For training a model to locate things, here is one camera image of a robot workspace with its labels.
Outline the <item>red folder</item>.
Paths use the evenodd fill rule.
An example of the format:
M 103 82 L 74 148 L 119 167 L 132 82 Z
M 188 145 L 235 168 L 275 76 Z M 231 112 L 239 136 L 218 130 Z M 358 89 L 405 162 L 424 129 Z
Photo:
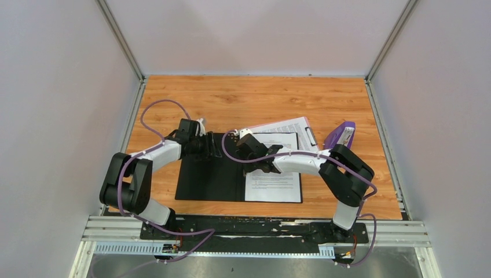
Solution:
M 216 133 L 216 141 L 221 146 L 221 158 L 200 158 L 189 155 L 181 160 L 175 199 L 245 202 L 244 164 L 230 160 L 223 154 L 237 156 L 237 137 Z

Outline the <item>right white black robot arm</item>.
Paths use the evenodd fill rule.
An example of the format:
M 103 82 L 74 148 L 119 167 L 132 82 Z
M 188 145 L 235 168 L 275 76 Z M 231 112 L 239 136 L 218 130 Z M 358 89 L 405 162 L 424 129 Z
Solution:
M 236 143 L 237 158 L 231 159 L 246 165 L 248 172 L 299 173 L 321 177 L 338 200 L 332 219 L 331 234 L 345 242 L 354 233 L 355 223 L 368 188 L 376 189 L 372 180 L 374 170 L 343 144 L 329 150 L 310 152 L 289 149 L 273 144 L 267 147 L 252 133 L 243 135 Z

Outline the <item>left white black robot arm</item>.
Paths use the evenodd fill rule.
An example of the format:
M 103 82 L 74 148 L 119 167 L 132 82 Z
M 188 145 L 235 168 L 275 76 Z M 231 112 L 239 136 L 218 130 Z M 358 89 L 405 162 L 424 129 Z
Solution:
M 199 160 L 220 156 L 215 134 L 206 131 L 204 119 L 181 119 L 177 129 L 152 147 L 131 154 L 113 155 L 102 183 L 99 201 L 136 217 L 163 239 L 179 234 L 175 210 L 151 198 L 152 175 L 187 156 Z

